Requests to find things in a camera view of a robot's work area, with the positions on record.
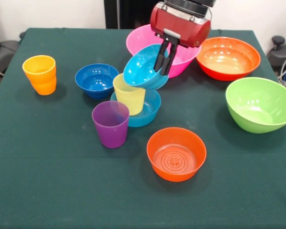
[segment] plastic bowl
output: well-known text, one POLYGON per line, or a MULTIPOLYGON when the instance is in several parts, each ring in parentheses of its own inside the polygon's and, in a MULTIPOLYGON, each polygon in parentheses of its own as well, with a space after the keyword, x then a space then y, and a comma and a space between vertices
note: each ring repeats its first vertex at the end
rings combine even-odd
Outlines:
POLYGON ((158 52, 159 44, 147 46, 134 55, 127 63, 123 77, 124 81, 132 87, 141 87, 146 90, 156 90, 162 87, 168 80, 167 75, 161 75, 153 70, 158 52))
POLYGON ((247 77, 231 83, 225 97, 231 116, 248 132, 262 134, 286 125, 286 88, 279 83, 247 77))
POLYGON ((204 164, 206 148, 192 131, 169 127, 149 139, 147 156, 156 174, 168 181, 181 182, 194 176, 204 164))
MULTIPOLYGON (((111 96, 111 101, 117 101, 115 92, 111 96)), ((142 127, 151 123, 161 106, 161 97, 156 90, 148 90, 145 93, 143 110, 133 116, 129 116, 129 127, 142 127)))
POLYGON ((253 72, 259 66, 261 57, 253 46, 244 41, 214 37, 203 42, 197 61, 212 78, 233 81, 253 72))
POLYGON ((108 64, 95 63, 81 68, 75 82, 88 96, 103 99, 113 92, 113 79, 118 74, 118 70, 108 64))
MULTIPOLYGON (((155 36, 155 32, 152 31, 151 25, 148 24, 133 30, 126 39, 126 46, 128 51, 132 55, 135 55, 149 45, 161 44, 162 42, 163 40, 155 36)), ((201 47, 185 48, 183 46, 178 46, 175 59, 168 74, 169 78, 180 75, 198 55, 200 50, 201 47)))

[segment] orange bowl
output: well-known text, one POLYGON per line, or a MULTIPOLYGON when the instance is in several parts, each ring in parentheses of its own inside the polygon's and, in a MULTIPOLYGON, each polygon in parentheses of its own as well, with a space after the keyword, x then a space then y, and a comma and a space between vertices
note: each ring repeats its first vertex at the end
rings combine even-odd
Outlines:
POLYGON ((194 176, 204 164, 206 148, 192 131, 169 127, 151 136, 147 156, 156 174, 168 181, 181 182, 194 176))
POLYGON ((213 37, 203 42, 197 61, 212 78, 233 81, 253 72, 261 56, 253 46, 239 39, 213 37))

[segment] dark blue bowl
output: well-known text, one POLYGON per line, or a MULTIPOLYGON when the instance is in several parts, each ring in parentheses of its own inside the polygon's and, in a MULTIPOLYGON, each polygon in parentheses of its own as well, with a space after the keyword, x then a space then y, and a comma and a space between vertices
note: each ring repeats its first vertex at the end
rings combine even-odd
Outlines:
POLYGON ((91 98, 104 99, 112 94, 113 79, 118 74, 118 70, 108 64, 94 63, 81 68, 75 82, 91 98))

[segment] yellow cup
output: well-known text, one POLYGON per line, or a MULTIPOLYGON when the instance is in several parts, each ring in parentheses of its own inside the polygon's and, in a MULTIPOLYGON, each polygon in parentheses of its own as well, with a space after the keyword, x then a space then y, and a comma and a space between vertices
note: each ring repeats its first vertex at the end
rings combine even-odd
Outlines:
POLYGON ((56 63, 52 57, 33 56, 23 63, 22 69, 38 94, 49 95, 55 91, 56 63))
POLYGON ((130 115, 136 115, 142 111, 145 89, 131 87, 125 83, 123 73, 115 77, 113 87, 117 100, 128 107, 130 115))

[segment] purple cup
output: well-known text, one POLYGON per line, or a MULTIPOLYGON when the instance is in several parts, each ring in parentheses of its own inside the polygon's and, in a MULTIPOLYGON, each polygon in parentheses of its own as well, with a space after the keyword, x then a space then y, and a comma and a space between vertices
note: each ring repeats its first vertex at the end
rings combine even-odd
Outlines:
POLYGON ((118 148, 126 141, 129 110, 117 101, 98 104, 92 111, 92 119, 101 143, 107 148, 118 148))

